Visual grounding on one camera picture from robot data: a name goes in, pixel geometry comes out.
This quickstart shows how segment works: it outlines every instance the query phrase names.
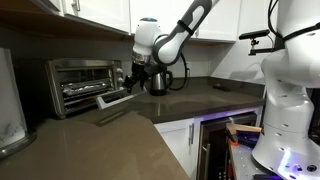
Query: electric kettle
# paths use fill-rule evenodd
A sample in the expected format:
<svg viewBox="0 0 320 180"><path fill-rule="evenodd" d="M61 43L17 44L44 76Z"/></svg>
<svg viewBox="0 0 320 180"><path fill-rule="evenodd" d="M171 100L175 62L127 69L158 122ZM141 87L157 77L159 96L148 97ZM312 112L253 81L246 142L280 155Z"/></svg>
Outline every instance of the electric kettle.
<svg viewBox="0 0 320 180"><path fill-rule="evenodd" d="M151 87L149 93L153 96L164 96L167 89L172 85L172 72L164 71L158 73L151 78Z"/></svg>

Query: kitchen counter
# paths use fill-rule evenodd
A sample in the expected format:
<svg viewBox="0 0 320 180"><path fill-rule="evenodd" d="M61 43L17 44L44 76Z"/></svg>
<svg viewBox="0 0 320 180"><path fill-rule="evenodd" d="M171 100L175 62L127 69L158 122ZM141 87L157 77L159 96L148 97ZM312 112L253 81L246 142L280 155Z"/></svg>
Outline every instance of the kitchen counter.
<svg viewBox="0 0 320 180"><path fill-rule="evenodd" d="M65 120L46 119L38 138L0 161L2 179L188 179L153 123L259 107L261 98L208 85L148 94Z"/></svg>

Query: wire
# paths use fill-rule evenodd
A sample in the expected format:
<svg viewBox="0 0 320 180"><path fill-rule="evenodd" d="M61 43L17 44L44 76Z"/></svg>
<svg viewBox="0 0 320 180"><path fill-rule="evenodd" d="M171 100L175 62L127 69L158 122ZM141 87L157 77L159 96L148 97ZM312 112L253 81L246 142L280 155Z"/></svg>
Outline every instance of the wire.
<svg viewBox="0 0 320 180"><path fill-rule="evenodd" d="M279 0L276 0L275 3L273 4L273 0L270 0L270 4L269 4L269 8L268 8L268 27L270 29L270 31L275 34L277 37L282 38L281 34L279 34L278 32L276 32L273 27L272 27L272 23L271 23L271 14L272 11L274 9L274 7L276 6L276 4L278 3Z"/></svg>
<svg viewBox="0 0 320 180"><path fill-rule="evenodd" d="M169 89L173 90L173 91L179 91L185 86L187 79L188 79L188 71L190 72L190 69L187 67L187 62L186 62L184 55L181 53L180 56L181 56L183 64L184 64L184 80L183 80L183 84L178 88L173 88L170 86Z"/></svg>
<svg viewBox="0 0 320 180"><path fill-rule="evenodd" d="M271 40L272 42L272 49L271 49L271 52L273 52L273 49L274 49L274 42L273 42L273 39L268 35L269 39Z"/></svg>

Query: upper cabinet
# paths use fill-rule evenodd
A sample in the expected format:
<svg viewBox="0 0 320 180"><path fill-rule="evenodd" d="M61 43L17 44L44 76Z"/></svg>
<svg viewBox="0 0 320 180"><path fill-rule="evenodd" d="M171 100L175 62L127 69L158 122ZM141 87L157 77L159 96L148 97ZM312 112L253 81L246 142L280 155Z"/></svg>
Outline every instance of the upper cabinet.
<svg viewBox="0 0 320 180"><path fill-rule="evenodd" d="M168 34L182 18L193 0L130 0L131 32L134 34L141 18L159 21ZM234 42L237 39L241 0L220 0L192 36L193 40Z"/></svg>
<svg viewBox="0 0 320 180"><path fill-rule="evenodd" d="M193 36L199 40L237 40L241 0L220 0Z"/></svg>
<svg viewBox="0 0 320 180"><path fill-rule="evenodd" d="M182 17L184 5L184 0L130 0L131 33L145 17L157 19L162 33L170 33Z"/></svg>
<svg viewBox="0 0 320 180"><path fill-rule="evenodd" d="M129 0L62 0L65 17L130 34Z"/></svg>

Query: white cabinet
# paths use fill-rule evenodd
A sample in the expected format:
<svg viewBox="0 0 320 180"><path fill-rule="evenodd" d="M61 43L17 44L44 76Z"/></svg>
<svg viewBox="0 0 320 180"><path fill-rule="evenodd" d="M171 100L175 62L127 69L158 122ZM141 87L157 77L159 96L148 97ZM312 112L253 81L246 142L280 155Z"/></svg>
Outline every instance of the white cabinet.
<svg viewBox="0 0 320 180"><path fill-rule="evenodd" d="M200 124L194 119L155 124L190 179L196 179Z"/></svg>
<svg viewBox="0 0 320 180"><path fill-rule="evenodd" d="M183 15L184 0L130 0L131 33L135 33L140 19L158 20L160 29L169 34Z"/></svg>
<svg viewBox="0 0 320 180"><path fill-rule="evenodd" d="M168 34L182 18L193 0L131 0L131 32L135 33L141 18L159 21L164 34ZM234 42L237 39L241 0L220 0L204 19L194 40Z"/></svg>
<svg viewBox="0 0 320 180"><path fill-rule="evenodd" d="M130 32L129 0L62 0L66 17L109 30Z"/></svg>
<svg viewBox="0 0 320 180"><path fill-rule="evenodd" d="M220 0L204 19L193 39L236 41L241 0Z"/></svg>

